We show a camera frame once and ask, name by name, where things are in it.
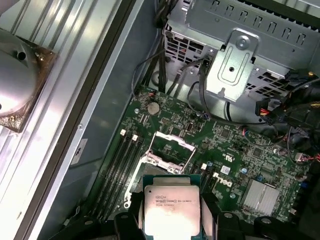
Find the dimm slot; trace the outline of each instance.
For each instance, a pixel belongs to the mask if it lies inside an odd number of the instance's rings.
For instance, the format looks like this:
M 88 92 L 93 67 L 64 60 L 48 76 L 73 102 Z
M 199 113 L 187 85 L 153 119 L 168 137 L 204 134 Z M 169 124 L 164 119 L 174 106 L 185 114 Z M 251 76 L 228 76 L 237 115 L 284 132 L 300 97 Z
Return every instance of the dimm slot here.
M 100 190 L 99 190 L 99 195 L 97 197 L 97 200 L 95 202 L 95 205 L 93 207 L 93 210 L 91 212 L 91 215 L 93 216 L 96 211 L 97 211 L 97 208 L 99 207 L 100 205 L 100 201 L 103 197 L 103 194 L 104 194 L 104 189 L 106 188 L 107 184 L 108 184 L 108 179 L 109 179 L 109 176 L 111 175 L 111 172 L 115 169 L 115 163 L 117 162 L 117 159 L 118 159 L 118 156 L 119 154 L 121 153 L 124 145 L 126 145 L 126 143 L 128 142 L 128 140 L 130 140 L 130 137 L 128 137 L 128 135 L 131 135 L 130 132 L 126 133 L 125 136 L 123 136 L 121 138 L 121 141 L 119 142 L 113 156 L 112 156 L 112 159 L 110 161 L 110 164 L 108 165 L 107 169 L 105 170 L 105 177 L 104 177 L 104 180 L 102 181 L 102 184 L 101 184 L 101 187 L 100 187 Z
M 105 194 L 104 194 L 104 201 L 103 203 L 101 204 L 101 207 L 100 207 L 100 211 L 98 213 L 98 219 L 100 217 L 103 217 L 103 213 L 105 211 L 105 209 L 107 208 L 108 206 L 108 203 L 109 203 L 109 200 L 110 200 L 110 197 L 113 196 L 115 194 L 115 190 L 118 186 L 118 182 L 119 180 L 121 179 L 122 177 L 122 174 L 123 174 L 123 171 L 125 170 L 126 168 L 126 165 L 128 163 L 128 158 L 129 156 L 131 155 L 132 151 L 134 150 L 136 144 L 136 142 L 133 141 L 132 139 L 130 140 L 129 142 L 129 145 L 128 147 L 126 148 L 125 150 L 125 153 L 121 156 L 121 158 L 118 160 L 118 166 L 117 166 L 117 171 L 114 172 L 114 174 L 112 175 L 112 178 L 110 179 L 110 183 L 109 183 L 109 186 L 107 188 L 105 188 Z
M 136 159 L 139 156 L 141 156 L 141 154 L 142 154 L 141 146 L 142 146 L 143 142 L 144 142 L 144 139 L 142 137 L 139 137 L 138 143 L 136 144 L 136 148 L 134 149 L 134 153 L 132 154 L 132 156 L 133 156 L 132 161 L 130 162 L 130 165 L 128 166 L 128 168 L 125 170 L 125 173 L 123 174 L 123 179 L 121 181 L 121 184 L 119 185 L 118 192 L 117 192 L 115 198 L 113 199 L 112 205 L 103 214 L 104 221 L 106 221 L 108 219 L 109 215 L 113 213 L 113 210 L 119 200 L 119 197 L 120 197 L 121 193 L 123 192 L 123 187 L 126 184 L 126 182 L 128 181 L 129 175 L 137 163 Z

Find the sticker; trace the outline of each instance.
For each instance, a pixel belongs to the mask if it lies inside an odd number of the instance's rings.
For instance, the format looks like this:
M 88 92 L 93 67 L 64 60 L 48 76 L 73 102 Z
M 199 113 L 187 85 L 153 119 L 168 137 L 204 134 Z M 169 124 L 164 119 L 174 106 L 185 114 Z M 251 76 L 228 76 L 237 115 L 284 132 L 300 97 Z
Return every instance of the sticker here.
M 220 172 L 223 173 L 223 174 L 225 174 L 225 175 L 229 175 L 230 170 L 231 170 L 230 167 L 223 165 L 222 168 L 221 168 L 221 170 L 220 170 Z
M 76 149 L 76 152 L 74 154 L 74 157 L 70 163 L 70 166 L 73 165 L 73 164 L 77 164 L 80 160 L 80 157 L 81 157 L 81 154 L 82 152 L 84 151 L 85 149 L 85 146 L 87 144 L 87 141 L 88 141 L 88 138 L 83 138 L 81 139 L 79 145 L 78 145 L 78 148 Z

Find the chip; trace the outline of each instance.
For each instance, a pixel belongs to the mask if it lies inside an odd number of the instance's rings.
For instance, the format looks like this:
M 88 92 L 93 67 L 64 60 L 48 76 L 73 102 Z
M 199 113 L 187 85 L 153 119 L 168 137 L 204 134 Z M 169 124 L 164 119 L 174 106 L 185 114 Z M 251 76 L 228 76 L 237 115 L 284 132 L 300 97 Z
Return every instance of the chip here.
M 223 129 L 222 132 L 221 132 L 221 137 L 227 139 L 229 138 L 229 135 L 230 135 L 230 131 L 227 130 L 227 129 Z
M 252 155 L 257 157 L 257 158 L 259 158 L 261 156 L 261 154 L 262 154 L 262 150 L 260 148 L 255 148 L 253 150 L 253 154 Z

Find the ram slot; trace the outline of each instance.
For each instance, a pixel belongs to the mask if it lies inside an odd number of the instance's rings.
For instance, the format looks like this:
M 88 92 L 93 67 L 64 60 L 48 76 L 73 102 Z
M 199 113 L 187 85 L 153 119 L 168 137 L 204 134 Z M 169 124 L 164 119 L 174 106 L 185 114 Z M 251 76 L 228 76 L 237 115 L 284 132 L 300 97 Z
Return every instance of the ram slot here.
M 103 214 L 103 220 L 104 221 L 106 221 L 108 219 L 109 215 L 113 213 L 113 210 L 116 207 L 117 202 L 119 201 L 121 193 L 123 192 L 123 187 L 125 186 L 126 182 L 128 181 L 130 173 L 134 170 L 134 167 L 137 164 L 137 159 L 142 155 L 141 146 L 142 146 L 143 142 L 144 142 L 144 139 L 142 137 L 140 137 L 139 140 L 136 143 L 136 147 L 135 147 L 135 149 L 133 151 L 131 161 L 129 161 L 130 164 L 124 171 L 123 178 L 122 178 L 122 180 L 120 182 L 118 191 L 117 191 L 115 197 L 113 198 L 111 207 L 107 207 L 105 209 L 105 211 L 104 211 L 104 214 Z
M 111 176 L 114 174 L 115 171 L 117 171 L 117 165 L 118 165 L 118 159 L 122 155 L 122 152 L 127 148 L 128 142 L 131 139 L 131 132 L 126 133 L 126 135 L 121 139 L 119 142 L 119 145 L 116 148 L 116 151 L 114 152 L 112 159 L 110 161 L 110 164 L 108 165 L 106 169 L 106 174 L 103 180 L 103 183 L 100 187 L 99 195 L 97 197 L 96 204 L 93 207 L 92 215 L 94 216 L 101 204 L 101 201 L 103 199 L 103 196 L 105 194 L 105 190 L 108 187 L 108 184 L 110 182 Z
M 136 146 L 136 140 L 131 139 L 129 142 L 129 145 L 127 146 L 125 152 L 122 154 L 120 159 L 118 160 L 118 164 L 116 166 L 116 171 L 114 171 L 112 178 L 110 179 L 110 182 L 108 186 L 105 188 L 104 195 L 103 195 L 103 201 L 100 205 L 100 211 L 97 215 L 97 218 L 100 219 L 103 217 L 103 213 L 106 208 L 108 208 L 109 200 L 112 196 L 114 196 L 115 190 L 117 189 L 117 186 L 119 185 L 119 181 L 123 175 L 124 170 L 126 169 L 126 166 L 128 164 L 128 159 L 132 155 L 132 152 Z

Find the capacitor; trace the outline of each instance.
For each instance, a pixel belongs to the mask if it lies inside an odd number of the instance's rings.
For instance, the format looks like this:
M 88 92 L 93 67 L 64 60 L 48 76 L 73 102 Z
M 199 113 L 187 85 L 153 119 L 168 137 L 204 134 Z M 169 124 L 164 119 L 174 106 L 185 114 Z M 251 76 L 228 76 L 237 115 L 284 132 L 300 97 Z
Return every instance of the capacitor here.
M 264 179 L 264 177 L 262 175 L 259 175 L 259 176 L 256 177 L 256 180 L 258 182 L 262 182 L 263 179 Z
M 245 168 L 245 167 L 243 167 L 243 168 L 241 168 L 240 172 L 241 172 L 242 174 L 247 174 L 247 173 L 248 173 L 248 169 Z

